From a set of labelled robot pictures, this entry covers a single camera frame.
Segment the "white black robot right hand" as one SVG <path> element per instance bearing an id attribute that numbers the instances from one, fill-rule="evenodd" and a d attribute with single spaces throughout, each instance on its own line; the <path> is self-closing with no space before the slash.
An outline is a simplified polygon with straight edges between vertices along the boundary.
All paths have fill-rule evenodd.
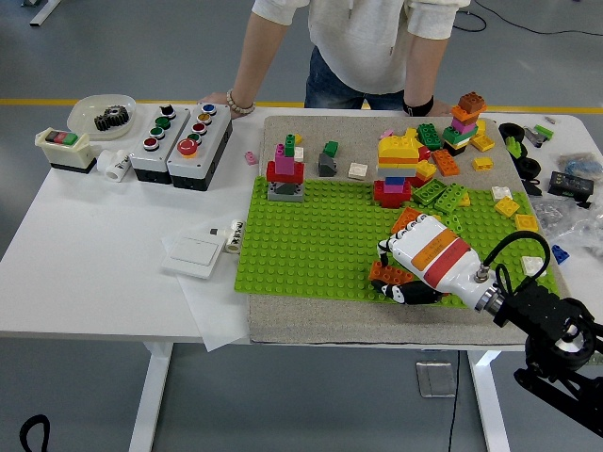
<path id="1" fill-rule="evenodd" d="M 372 286 L 400 304 L 430 304 L 452 294 L 478 312 L 502 300 L 493 270 L 460 236 L 433 216 L 419 215 L 405 228 L 378 244 L 383 266 L 393 257 L 417 279 L 394 284 L 375 280 Z"/>

